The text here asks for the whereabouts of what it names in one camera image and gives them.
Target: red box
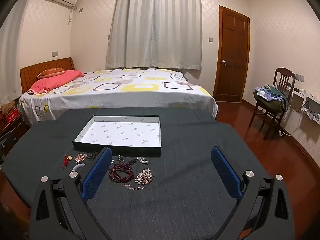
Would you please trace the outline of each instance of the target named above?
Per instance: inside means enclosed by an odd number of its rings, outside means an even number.
[[[9,114],[7,114],[6,116],[4,116],[4,119],[7,123],[12,122],[16,117],[19,116],[19,112],[18,109],[15,108],[13,111],[11,111]]]

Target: jewelry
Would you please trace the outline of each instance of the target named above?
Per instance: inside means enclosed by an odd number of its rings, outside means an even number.
[[[140,172],[139,175],[135,178],[135,182],[145,185],[150,184],[150,182],[153,180],[153,175],[150,171],[150,169],[142,170],[142,172]]]
[[[88,159],[89,161],[93,161],[98,155],[99,155],[98,152],[94,152],[94,153],[88,154],[88,155],[87,155],[87,159]]]
[[[128,174],[128,176],[122,177],[117,173],[117,171],[124,172],[124,173]],[[112,167],[112,169],[109,171],[109,178],[110,178],[110,180],[117,182],[117,183],[129,182],[130,180],[132,180],[134,178],[131,165],[130,164],[123,164],[123,163],[119,163],[119,164],[114,165]]]
[[[81,154],[79,153],[78,156],[75,157],[75,161],[76,163],[79,163],[79,162],[83,162],[85,158],[87,158],[87,154]]]
[[[124,186],[128,189],[139,190],[146,187],[147,184],[150,184],[153,180],[153,175],[150,172],[150,169],[144,169],[139,175],[135,178],[135,182],[138,184],[142,184],[140,187],[133,188],[130,184],[124,184]]]
[[[142,158],[142,157],[137,157],[137,159],[135,159],[135,162],[136,161],[139,161],[140,163],[142,164],[149,164],[149,162],[145,159],[145,158]],[[122,155],[118,155],[118,162],[121,162],[121,163],[124,163],[124,158]]]
[[[145,158],[142,158],[142,157],[137,157],[138,161],[142,164],[149,164],[149,162],[145,159]]]
[[[146,185],[142,185],[140,187],[130,187],[130,184],[124,184],[124,186],[128,189],[133,189],[133,190],[143,189],[146,187]]]
[[[124,163],[124,158],[122,155],[118,155],[118,162]]]
[[[64,155],[64,160],[63,160],[63,166],[62,169],[64,169],[64,167],[68,166],[68,162],[72,160],[72,156],[68,156]]]

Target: white curtain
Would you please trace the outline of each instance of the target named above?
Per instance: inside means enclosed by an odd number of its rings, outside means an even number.
[[[18,45],[27,1],[18,0],[0,28],[0,105],[22,95]]]
[[[107,68],[201,69],[201,0],[118,0]]]

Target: patterned bedsheet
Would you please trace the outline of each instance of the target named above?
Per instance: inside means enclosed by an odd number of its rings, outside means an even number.
[[[116,107],[184,107],[207,110],[213,117],[218,109],[213,97],[182,73],[154,68],[84,73],[48,94],[24,93],[18,103],[30,124],[57,119],[68,109]]]

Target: blue foam pad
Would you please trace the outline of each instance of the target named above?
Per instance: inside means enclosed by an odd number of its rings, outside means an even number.
[[[211,151],[211,161],[229,195],[239,201],[242,198],[241,181],[217,147]]]
[[[87,177],[84,179],[82,184],[81,197],[84,202],[91,199],[96,194],[99,185],[105,176],[112,161],[112,152],[107,148],[100,156],[99,160],[95,163]]]

